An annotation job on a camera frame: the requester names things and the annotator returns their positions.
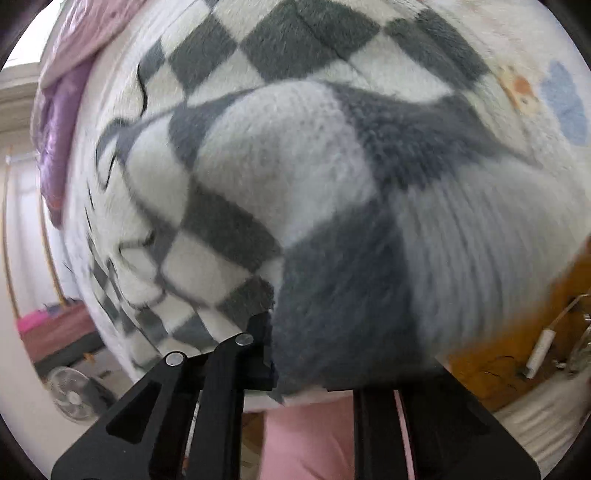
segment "blue printed shape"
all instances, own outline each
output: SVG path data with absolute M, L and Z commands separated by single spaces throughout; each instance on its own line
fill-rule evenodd
M 586 145 L 589 127 L 583 101 L 565 66 L 556 60 L 550 62 L 550 75 L 542 81 L 541 88 L 563 135 L 573 145 Z

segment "pink fabric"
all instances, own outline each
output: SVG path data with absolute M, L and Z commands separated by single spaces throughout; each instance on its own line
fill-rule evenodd
M 396 390 L 392 402 L 398 410 L 408 478 L 415 480 L 404 406 Z M 259 480 L 353 480 L 353 428 L 352 396 L 268 410 Z
M 61 226 L 67 168 L 80 99 L 96 54 L 145 0 L 78 0 L 67 13 L 39 78 L 31 139 L 40 153 L 41 189 L 51 221 Z
M 48 321 L 50 318 L 47 310 L 37 310 L 17 320 L 18 333 L 23 334 L 29 330 L 33 330 L 42 323 Z

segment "pink pants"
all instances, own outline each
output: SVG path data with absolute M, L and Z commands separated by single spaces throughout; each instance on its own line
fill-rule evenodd
M 259 480 L 353 480 L 353 397 L 270 410 Z

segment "metal screw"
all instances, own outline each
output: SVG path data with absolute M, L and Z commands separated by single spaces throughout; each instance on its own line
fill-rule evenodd
M 240 346 L 250 345 L 255 339 L 250 333 L 241 333 L 236 337 L 236 344 Z
M 184 361 L 184 356 L 182 353 L 172 352 L 166 356 L 166 364 L 171 367 L 176 367 L 177 365 L 182 364 Z

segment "gray and white checkered fabric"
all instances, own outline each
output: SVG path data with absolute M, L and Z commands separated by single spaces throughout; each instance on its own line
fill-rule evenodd
M 140 368 L 213 349 L 275 291 L 294 388 L 391 378 L 537 298 L 529 279 L 567 261 L 549 239 L 586 234 L 546 228 L 580 213 L 569 195 L 523 208 L 551 181 L 498 140 L 509 100 L 420 2 L 197 0 L 136 75 L 87 214 L 97 298 Z

